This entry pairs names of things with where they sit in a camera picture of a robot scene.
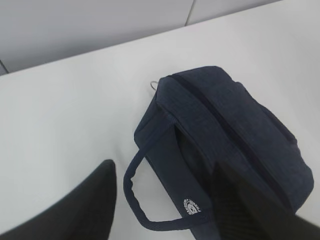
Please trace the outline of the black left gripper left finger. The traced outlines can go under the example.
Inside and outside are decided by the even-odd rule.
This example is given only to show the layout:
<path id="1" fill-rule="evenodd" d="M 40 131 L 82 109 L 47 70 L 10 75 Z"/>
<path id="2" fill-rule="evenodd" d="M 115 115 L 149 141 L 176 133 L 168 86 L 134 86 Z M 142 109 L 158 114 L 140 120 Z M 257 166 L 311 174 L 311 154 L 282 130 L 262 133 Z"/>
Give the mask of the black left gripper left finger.
<path id="1" fill-rule="evenodd" d="M 0 235 L 2 240 L 107 240 L 117 200 L 116 165 L 104 160 L 64 198 L 27 222 Z"/>

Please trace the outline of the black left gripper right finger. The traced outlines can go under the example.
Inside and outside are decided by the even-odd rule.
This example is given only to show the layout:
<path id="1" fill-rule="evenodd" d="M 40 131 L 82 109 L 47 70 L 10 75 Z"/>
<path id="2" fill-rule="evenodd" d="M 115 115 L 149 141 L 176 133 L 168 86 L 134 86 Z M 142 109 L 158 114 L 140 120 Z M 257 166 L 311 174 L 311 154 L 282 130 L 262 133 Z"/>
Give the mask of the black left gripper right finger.
<path id="1" fill-rule="evenodd" d="M 251 168 L 224 161 L 211 174 L 213 214 L 222 240 L 318 240 L 320 227 L 297 215 L 314 187 L 311 169 L 280 164 L 268 184 Z"/>

